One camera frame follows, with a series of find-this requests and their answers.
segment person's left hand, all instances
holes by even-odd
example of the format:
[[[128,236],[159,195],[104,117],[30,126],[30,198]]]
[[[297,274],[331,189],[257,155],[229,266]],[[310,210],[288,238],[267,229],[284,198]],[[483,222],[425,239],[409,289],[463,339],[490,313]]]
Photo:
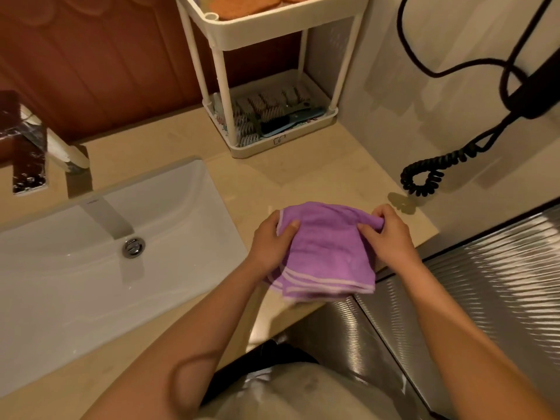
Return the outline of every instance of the person's left hand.
[[[264,277],[280,265],[284,259],[293,237],[298,232],[300,221],[293,220],[280,236],[276,235],[276,225],[280,220],[280,211],[274,211],[256,229],[251,250],[247,255],[247,262],[258,269]]]

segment sink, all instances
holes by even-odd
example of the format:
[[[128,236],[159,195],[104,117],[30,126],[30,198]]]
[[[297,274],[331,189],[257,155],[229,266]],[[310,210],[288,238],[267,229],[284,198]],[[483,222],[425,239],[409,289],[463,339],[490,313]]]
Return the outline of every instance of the sink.
[[[125,258],[132,238],[144,251]],[[214,288],[246,248],[201,160],[0,233],[0,396]]]

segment forearm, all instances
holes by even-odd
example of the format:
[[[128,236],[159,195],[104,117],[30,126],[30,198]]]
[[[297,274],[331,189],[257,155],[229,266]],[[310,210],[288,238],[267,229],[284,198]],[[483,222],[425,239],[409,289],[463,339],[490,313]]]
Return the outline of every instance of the forearm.
[[[556,418],[528,379],[426,267],[405,265],[399,275],[461,419]]]
[[[148,347],[83,420],[192,417],[262,276],[243,262]]]

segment upper shelf tray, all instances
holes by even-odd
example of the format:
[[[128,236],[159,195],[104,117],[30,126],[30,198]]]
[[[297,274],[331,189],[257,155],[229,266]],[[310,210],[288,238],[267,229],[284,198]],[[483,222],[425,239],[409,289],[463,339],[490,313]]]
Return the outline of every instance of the upper shelf tray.
[[[185,7],[211,46],[234,50],[362,13],[368,0],[309,0],[240,19],[220,21],[203,13],[194,0],[177,0]]]

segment marble countertop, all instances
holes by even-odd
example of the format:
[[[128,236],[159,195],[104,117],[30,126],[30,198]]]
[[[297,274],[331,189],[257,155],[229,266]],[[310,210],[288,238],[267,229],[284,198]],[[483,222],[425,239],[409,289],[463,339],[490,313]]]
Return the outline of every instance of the marble countertop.
[[[187,157],[201,158],[247,248],[256,227],[275,209],[315,200],[371,211],[387,203],[389,193],[402,194],[339,123],[245,160],[231,157],[203,108],[116,132],[85,146],[94,190]],[[28,221],[67,202],[64,172],[49,162],[48,174],[49,189],[14,197],[11,168],[0,169],[0,227]],[[438,232],[418,209],[402,218],[416,246]],[[203,296],[3,397],[0,418],[78,420],[137,355]],[[252,296],[220,366],[320,306],[286,303],[262,285]]]

